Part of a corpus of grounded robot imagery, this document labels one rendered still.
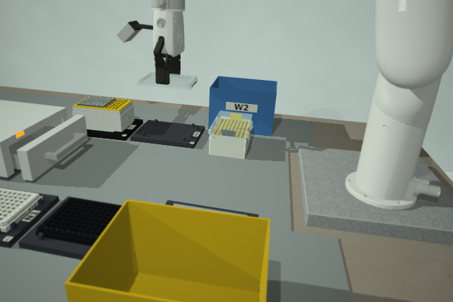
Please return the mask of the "blue open-top bin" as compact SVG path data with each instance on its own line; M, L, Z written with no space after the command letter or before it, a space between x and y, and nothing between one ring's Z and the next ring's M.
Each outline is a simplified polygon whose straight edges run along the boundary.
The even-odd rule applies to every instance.
M209 124L220 110L253 114L251 134L272 136L277 81L218 76L210 86Z

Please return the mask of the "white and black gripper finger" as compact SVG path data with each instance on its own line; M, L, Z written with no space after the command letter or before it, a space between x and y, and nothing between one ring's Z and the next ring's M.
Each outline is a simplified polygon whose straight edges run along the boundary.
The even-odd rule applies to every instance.
M154 60L156 67L156 83L168 85L170 83L170 67L168 67L170 55L161 53L165 44L163 36L159 36L157 44L154 48ZM164 58L165 61L164 61Z
M168 67L170 67L170 74L180 74L180 54L175 57L170 55Z

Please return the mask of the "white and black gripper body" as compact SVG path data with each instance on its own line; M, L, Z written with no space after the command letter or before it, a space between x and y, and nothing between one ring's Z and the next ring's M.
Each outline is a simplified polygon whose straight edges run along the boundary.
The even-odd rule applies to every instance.
M161 52L175 57L185 49L183 11L185 9L151 8L154 10L153 46L159 36L165 39Z

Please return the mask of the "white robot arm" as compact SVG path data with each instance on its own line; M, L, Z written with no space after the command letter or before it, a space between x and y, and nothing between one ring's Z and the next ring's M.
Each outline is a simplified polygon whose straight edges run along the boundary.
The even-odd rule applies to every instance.
M348 192L382 209L412 207L440 187L414 172L440 81L453 55L453 0L375 0L379 70Z

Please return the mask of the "yellow open bin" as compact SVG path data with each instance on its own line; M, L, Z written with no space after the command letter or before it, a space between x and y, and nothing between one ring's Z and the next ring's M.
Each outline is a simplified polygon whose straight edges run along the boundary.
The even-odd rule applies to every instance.
M270 219L127 199L68 302L266 302Z

